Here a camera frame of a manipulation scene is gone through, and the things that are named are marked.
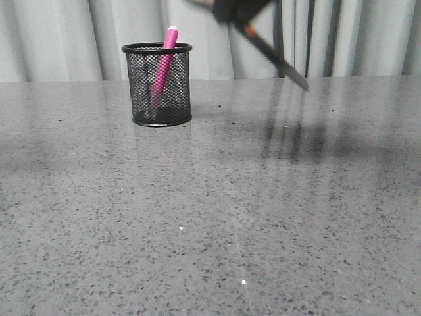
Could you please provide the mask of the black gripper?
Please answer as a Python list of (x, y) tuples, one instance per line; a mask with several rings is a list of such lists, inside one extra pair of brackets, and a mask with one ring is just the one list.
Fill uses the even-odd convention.
[(219, 23), (239, 20), (248, 22), (256, 17), (271, 0), (215, 0), (212, 14)]

